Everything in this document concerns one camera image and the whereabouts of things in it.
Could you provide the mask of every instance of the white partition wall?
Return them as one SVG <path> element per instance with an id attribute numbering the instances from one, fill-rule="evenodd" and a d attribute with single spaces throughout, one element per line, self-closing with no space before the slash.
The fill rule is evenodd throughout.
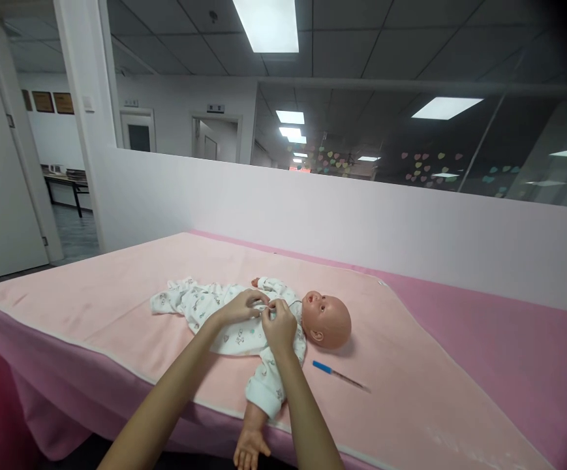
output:
<path id="1" fill-rule="evenodd" d="M 194 228 L 567 309 L 565 207 L 116 148 L 97 0 L 55 5 L 106 250 Z"/>

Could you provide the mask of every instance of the pink blanket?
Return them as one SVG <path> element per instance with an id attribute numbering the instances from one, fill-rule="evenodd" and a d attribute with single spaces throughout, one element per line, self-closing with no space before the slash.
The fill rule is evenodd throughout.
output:
<path id="1" fill-rule="evenodd" d="M 350 345 L 338 355 L 309 347 L 303 370 L 351 468 L 551 468 L 376 278 L 192 234 L 1 283 L 0 354 L 21 396 L 39 394 L 83 427 L 115 437 L 192 337 L 181 317 L 154 317 L 148 308 L 166 280 L 188 275 L 204 283 L 268 275 L 300 294 L 316 289 L 347 304 Z M 313 368 L 313 360 L 372 392 Z M 226 416 L 243 414 L 258 361 L 216 358 L 194 398 L 200 406 L 179 422 L 170 448 L 229 456 L 241 423 Z M 40 448 L 63 456 L 47 424 L 25 411 Z M 284 431 L 269 436 L 274 455 L 291 461 L 287 409 L 272 425 Z"/>

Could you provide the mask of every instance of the wall sign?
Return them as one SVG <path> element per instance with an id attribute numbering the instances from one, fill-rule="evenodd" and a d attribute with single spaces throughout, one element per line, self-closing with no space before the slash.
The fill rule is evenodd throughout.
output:
<path id="1" fill-rule="evenodd" d="M 213 112 L 216 114 L 224 114 L 224 105 L 223 104 L 208 104 L 207 105 L 207 112 Z"/>
<path id="2" fill-rule="evenodd" d="M 48 91 L 34 91 L 33 101 L 35 101 L 35 110 L 37 112 L 55 112 L 53 99 Z"/>
<path id="3" fill-rule="evenodd" d="M 53 93 L 53 98 L 55 98 L 55 107 L 59 114 L 74 114 L 70 93 Z"/>
<path id="4" fill-rule="evenodd" d="M 31 104 L 29 90 L 22 90 L 22 99 L 24 100 L 24 106 L 27 108 L 27 111 L 33 111 L 33 105 Z"/>

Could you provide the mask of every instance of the onesie sleeve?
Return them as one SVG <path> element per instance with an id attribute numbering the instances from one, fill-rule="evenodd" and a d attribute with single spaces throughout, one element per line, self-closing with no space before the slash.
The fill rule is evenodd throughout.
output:
<path id="1" fill-rule="evenodd" d="M 307 350 L 307 340 L 299 324 L 296 326 L 293 348 L 302 365 Z M 246 399 L 261 408 L 270 419 L 274 419 L 285 401 L 285 390 L 270 348 L 266 347 L 259 355 L 262 363 L 257 367 L 255 375 L 249 379 L 246 386 Z"/>
<path id="2" fill-rule="evenodd" d="M 283 298 L 288 305 L 292 305 L 294 302 L 300 301 L 296 296 L 296 293 L 287 287 L 283 282 L 275 279 L 273 277 L 260 277 L 257 282 L 257 287 L 260 290 L 265 290 L 268 292 L 275 292 Z"/>

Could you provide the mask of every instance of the white onesie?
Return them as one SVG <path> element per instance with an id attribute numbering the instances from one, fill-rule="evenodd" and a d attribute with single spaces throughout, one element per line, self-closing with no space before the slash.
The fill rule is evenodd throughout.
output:
<path id="1" fill-rule="evenodd" d="M 296 294 L 278 279 L 260 277 L 258 288 L 270 300 L 283 299 L 290 306 L 298 325 L 294 337 L 294 352 L 302 364 L 307 350 L 305 333 L 301 327 L 302 302 Z M 214 312 L 228 304 L 239 293 L 246 290 L 238 284 L 199 285 L 188 277 L 178 283 L 168 282 L 169 290 L 160 292 L 151 298 L 151 310 L 157 313 L 180 313 L 187 320 L 189 328 L 197 333 L 200 326 Z M 256 308 L 263 310 L 264 305 Z M 246 386 L 246 399 L 259 406 L 272 419 L 285 401 L 285 391 L 275 358 L 268 347 L 262 328 L 261 317 L 235 323 L 223 328 L 217 336 L 211 351 L 231 356 L 259 355 L 262 363 Z"/>

